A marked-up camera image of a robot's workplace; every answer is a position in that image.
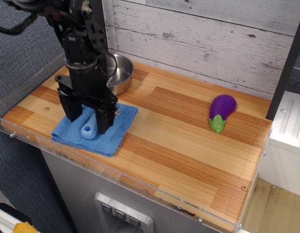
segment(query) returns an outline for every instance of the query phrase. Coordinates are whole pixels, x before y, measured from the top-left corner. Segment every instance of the light blue toy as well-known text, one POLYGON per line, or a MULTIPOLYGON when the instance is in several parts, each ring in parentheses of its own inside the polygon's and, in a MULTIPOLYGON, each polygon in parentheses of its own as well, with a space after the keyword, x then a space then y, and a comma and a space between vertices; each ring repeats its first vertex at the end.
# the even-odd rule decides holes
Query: light blue toy
POLYGON ((97 121, 95 113, 93 113, 89 120, 82 126, 80 133, 85 139, 93 139, 96 136, 97 121))

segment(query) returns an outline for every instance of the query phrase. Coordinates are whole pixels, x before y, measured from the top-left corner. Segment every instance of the white panel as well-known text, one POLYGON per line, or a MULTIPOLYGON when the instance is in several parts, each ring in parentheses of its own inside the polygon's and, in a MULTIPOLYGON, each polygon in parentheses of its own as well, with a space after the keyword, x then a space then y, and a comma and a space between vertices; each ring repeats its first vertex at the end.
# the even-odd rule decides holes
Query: white panel
POLYGON ((273 94, 293 37, 114 1, 118 50, 273 94))
POLYGON ((262 180, 300 195, 300 95, 285 92, 258 172, 262 180))
POLYGON ((106 25, 108 48, 117 50, 117 34, 113 11, 113 2, 111 0, 102 0, 102 8, 106 25))
POLYGON ((270 139, 258 166, 259 178, 300 195, 300 154, 270 139))
POLYGON ((300 0, 147 0, 147 5, 294 36, 300 0))
POLYGON ((125 1, 130 1, 130 2, 134 2, 134 3, 138 3, 138 4, 143 4, 143 5, 147 4, 146 0, 125 0, 125 1))
POLYGON ((167 64, 159 63, 159 62, 149 60, 149 59, 146 59, 146 58, 137 57, 137 56, 134 56, 134 55, 131 55, 131 54, 128 54, 128 53, 124 53, 124 52, 119 52, 119 51, 116 51, 116 50, 111 50, 111 52, 113 54, 119 54, 119 55, 126 56, 127 58, 131 59, 132 61, 140 62, 140 63, 143 63, 143 64, 147 64, 149 66, 152 66, 152 67, 156 67, 156 68, 167 70, 167 71, 174 72, 174 73, 177 73, 177 74, 185 75, 187 77, 198 79, 198 80, 208 82, 208 83, 211 83, 211 84, 216 84, 216 85, 228 88, 228 89, 237 90, 239 92, 243 92, 243 93, 247 93, 247 94, 250 94, 250 95, 258 96, 258 97, 261 97, 261 98, 264 98, 264 99, 267 99, 267 100, 271 100, 272 97, 273 97, 272 94, 269 94, 269 93, 266 93, 266 92, 262 92, 262 91, 254 90, 254 89, 251 89, 251 88, 248 88, 248 87, 245 87, 245 86, 229 83, 229 82, 226 82, 224 80, 213 79, 211 77, 196 74, 196 73, 194 73, 192 71, 189 71, 189 70, 180 69, 180 68, 177 68, 177 67, 173 67, 173 66, 170 66, 170 65, 167 65, 167 64))

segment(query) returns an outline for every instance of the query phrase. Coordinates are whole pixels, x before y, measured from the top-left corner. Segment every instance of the purple eggplant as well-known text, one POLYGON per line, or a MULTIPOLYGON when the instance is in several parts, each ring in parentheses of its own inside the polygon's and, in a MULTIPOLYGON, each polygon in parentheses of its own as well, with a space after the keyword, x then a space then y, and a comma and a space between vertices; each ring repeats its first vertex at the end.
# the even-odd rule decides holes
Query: purple eggplant
POLYGON ((236 110, 236 100, 230 95, 217 96, 211 106, 209 112, 210 128, 216 133, 224 130, 228 116, 236 110))

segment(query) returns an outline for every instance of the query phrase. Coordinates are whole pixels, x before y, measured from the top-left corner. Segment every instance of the wooden floor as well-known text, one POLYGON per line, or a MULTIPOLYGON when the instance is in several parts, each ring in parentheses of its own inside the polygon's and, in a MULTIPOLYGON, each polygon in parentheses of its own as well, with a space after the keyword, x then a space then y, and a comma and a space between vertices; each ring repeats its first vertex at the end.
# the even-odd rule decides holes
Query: wooden floor
POLYGON ((250 233, 300 233, 300 196, 259 179, 243 225, 250 233))

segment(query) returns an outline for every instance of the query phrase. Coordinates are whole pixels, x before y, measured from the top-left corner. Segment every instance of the wooden tabletop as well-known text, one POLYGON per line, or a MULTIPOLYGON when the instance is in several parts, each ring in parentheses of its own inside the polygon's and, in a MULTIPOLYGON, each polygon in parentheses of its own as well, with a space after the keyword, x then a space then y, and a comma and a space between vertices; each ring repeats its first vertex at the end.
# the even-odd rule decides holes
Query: wooden tabletop
POLYGON ((250 187, 270 131, 272 122, 265 119, 270 101, 134 65, 132 85, 118 98, 139 111, 111 158, 51 142, 51 132, 65 116, 54 77, 68 75, 66 67, 11 110, 2 125, 40 148, 143 190, 182 214, 233 231, 226 221, 239 223, 249 193, 242 187, 250 187), (220 94, 232 95, 237 109, 217 134, 207 118, 212 100, 220 94))

